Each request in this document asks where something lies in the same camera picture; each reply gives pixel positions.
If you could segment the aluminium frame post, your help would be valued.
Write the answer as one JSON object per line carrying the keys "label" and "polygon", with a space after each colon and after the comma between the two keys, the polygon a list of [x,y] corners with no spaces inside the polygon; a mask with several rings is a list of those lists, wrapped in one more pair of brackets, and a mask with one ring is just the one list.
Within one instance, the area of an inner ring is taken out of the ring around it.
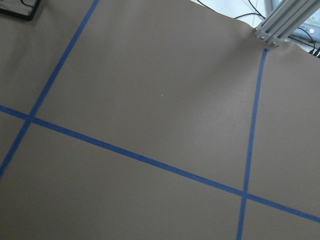
{"label": "aluminium frame post", "polygon": [[279,46],[291,35],[320,41],[320,2],[318,0],[273,0],[277,3],[256,27],[256,38]]}

